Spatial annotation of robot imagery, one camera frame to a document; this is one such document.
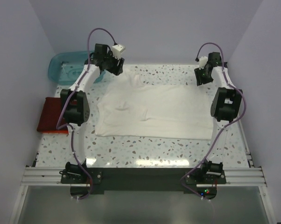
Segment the black mount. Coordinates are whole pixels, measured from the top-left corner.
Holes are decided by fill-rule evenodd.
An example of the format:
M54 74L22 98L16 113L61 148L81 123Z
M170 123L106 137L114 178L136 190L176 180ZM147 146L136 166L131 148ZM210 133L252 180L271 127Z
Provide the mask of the black mount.
M219 52L209 53L208 61L207 64L204 66L204 68L195 69L197 86L213 82L213 78L211 77L211 74L213 68L217 66L222 66L220 53Z
M236 90L218 88L211 105L211 116L218 122L228 120L232 122L239 112L242 96Z
M60 96L62 101L62 108L66 103L68 96L72 93L69 89L61 90ZM82 123L86 122L90 116L90 108L85 92L75 92L71 97L70 102L64 112L63 118L66 123L74 123L81 126Z
M93 179L92 194L104 194L106 190L120 191L182 191L186 194L192 193L183 187L180 178L190 168L87 168ZM61 183L63 184L86 184L87 176L78 165L66 164L63 171ZM185 183L201 194L203 197L212 199L216 196L216 187L197 187L197 184L226 184L225 172L221 164L205 162L191 176L185 178ZM70 193L74 195L85 195L87 188L71 187Z
M106 44L95 44L95 50L90 54L91 64L100 68L100 73L104 70L118 76L123 72L124 58L116 59L112 56L112 51L108 51L109 46Z

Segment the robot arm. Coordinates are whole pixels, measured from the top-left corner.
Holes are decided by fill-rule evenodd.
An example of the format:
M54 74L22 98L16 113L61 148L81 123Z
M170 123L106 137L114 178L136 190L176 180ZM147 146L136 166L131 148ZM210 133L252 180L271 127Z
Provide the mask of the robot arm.
M62 107L64 107L70 94L75 92L66 107L63 118L66 123L71 124L74 128L75 137L72 141L76 157L80 163L84 163L86 159L84 154L84 133L85 124L90 116L86 92L104 70L116 76L123 72L124 58L121 58L121 54L124 50L125 47L120 44L114 45L111 48L105 44L96 44L94 52L90 54L90 64L87 59L77 81L69 89L61 90ZM73 130L68 126L68 131L72 132ZM71 150L69 154L69 162L77 164Z
M233 84L228 76L226 63L224 63L224 70L226 77L222 74L222 61L220 54L217 52L210 53L208 55L208 59L207 57L201 57L199 59L199 68L195 69L198 86L214 82L215 85L219 87L211 104L211 116L213 117L211 143L216 140L216 137L221 129L237 117L242 99L241 95L228 85ZM223 158L220 156L214 156L212 152L213 150L223 151L229 130L230 126L226 127L218 136L211 153L207 157L208 162L206 163L211 162L211 164L219 164L218 167L221 167L222 169ZM220 175L221 169L212 173Z

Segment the glass panel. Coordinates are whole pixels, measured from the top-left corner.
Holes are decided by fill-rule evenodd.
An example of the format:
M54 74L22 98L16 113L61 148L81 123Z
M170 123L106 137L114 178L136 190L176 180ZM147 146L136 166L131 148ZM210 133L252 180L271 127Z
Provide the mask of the glass panel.
M127 191L77 202L69 187L30 187L19 223L268 224L257 187L221 187L211 203L181 192Z

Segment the red cloth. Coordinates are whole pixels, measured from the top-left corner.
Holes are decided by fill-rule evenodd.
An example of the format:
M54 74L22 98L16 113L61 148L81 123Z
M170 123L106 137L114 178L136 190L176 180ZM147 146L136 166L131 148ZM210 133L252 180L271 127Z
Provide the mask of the red cloth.
M37 127L38 132L42 133L65 133L68 134L67 127L60 130L56 129L58 118L62 111L61 98L46 97L39 125ZM65 120L62 119L61 125L66 124Z

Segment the cable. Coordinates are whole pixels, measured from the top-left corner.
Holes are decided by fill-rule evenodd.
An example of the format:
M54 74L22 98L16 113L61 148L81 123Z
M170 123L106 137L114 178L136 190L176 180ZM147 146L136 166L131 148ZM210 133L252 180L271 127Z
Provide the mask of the cable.
M246 112L246 99L245 99L243 93L242 93L239 89L237 89L235 86L231 85L231 84L228 82L228 79L227 79L227 77L226 77L225 68L224 68L224 54L223 54L223 51L222 51L221 47L220 47L219 45L217 45L216 43L212 43L212 42L205 43L205 44L203 44L203 45L200 47L200 49L199 49L199 51L198 51L198 53L197 53L197 57L198 57L198 55L199 55L199 53L200 53L202 47L205 46L205 45L207 45L207 44L212 44L212 45L215 45L215 46L217 46L217 47L219 48L220 54L221 54L221 58L222 58L222 61L221 61L221 62L222 62L222 72L223 72L223 75L224 75L224 78L225 78L225 82L227 83L227 85L228 85L229 87L233 88L235 91L237 91L237 92L241 95L241 97L243 98L243 105L244 105L244 106L243 106L243 112L242 112L242 114L241 114L237 119L235 119L234 121L232 121L231 123L226 124L226 125L218 132L218 134L216 135L216 137L215 137L215 139L214 139L212 145L210 146L210 149L209 149L209 151L207 152L206 156L205 156L193 169L191 169L189 172L187 172L187 173L180 179L181 184L182 184L185 188L187 188L188 190L192 191L192 192L193 192L194 194L196 194L197 196L199 196L199 197L201 197L201 198L203 198L203 199L206 199L206 200L207 200L207 198L202 197L201 195L199 195L195 190L193 190L193 189L191 189L190 187L188 187L183 181L184 181L185 177L187 177L188 175L190 175L191 173L193 173L200 165L202 165L202 164L204 163L204 161L207 159L207 157L208 157L209 154L211 153L211 151L212 151L212 149L213 149L213 147L214 147L216 141L219 139L219 136L221 135L221 133L222 133L228 126L230 126L230 125L236 123L237 121L239 121L240 119L242 119L243 116L244 116L244 114L245 114L245 112Z
M65 102L65 104L64 104L64 107L63 107L63 109L62 109L62 112L61 112L61 114L60 114L60 117L59 117L59 119L58 119L58 122L57 122L57 124L56 124L56 129L57 129L57 130L60 130L61 128L66 127L66 126L68 126L68 127L71 128L71 151L72 151L72 153L73 153L74 159L76 160L78 166L82 169L82 171L83 171L83 172L88 176L88 178L90 179L90 183L93 183L93 179L92 179L91 175L88 173L88 171L86 171L86 170L83 168L83 166L81 165L81 163L79 162L79 160L78 160L78 158L77 158L77 156L76 156L76 154L75 154L75 150L74 150L74 146L73 146L73 141L74 141L74 127L73 127L71 124L64 124L64 125L62 125L62 126L60 126L60 124L61 124L63 115L64 115L64 113L65 113L65 111L66 111L66 108L67 108L68 103L70 102L72 96L75 94L76 90L78 89L79 84L81 83L81 81L83 80L83 78L85 77L85 75L88 73L88 71L89 71L89 69L90 69L91 57L90 57L89 42L90 42L90 37L91 37L92 33L93 33L94 31L96 31L96 30L103 30L103 31L107 32L107 33L111 36L111 38L112 38L112 40L113 40L113 43L116 44L116 41L114 40L114 37L113 37L112 34L111 34L110 32L108 32L106 29L103 29L103 28L95 28L95 29L93 29L93 30L89 33L88 41L87 41L87 51L88 51L88 66L87 66L87 69L86 69L86 71L83 73L83 75L81 76L81 78L78 80L77 85L75 86L75 88L74 88L74 90L72 91L72 93L68 96L68 98L67 98L67 100L66 100L66 102ZM78 199L81 200L81 199L87 198L87 197L91 194L92 188L93 188L93 184L91 184L91 189L90 189L90 191L88 192L88 194L86 194L86 195L84 195L84 196L81 196L81 197L79 197Z

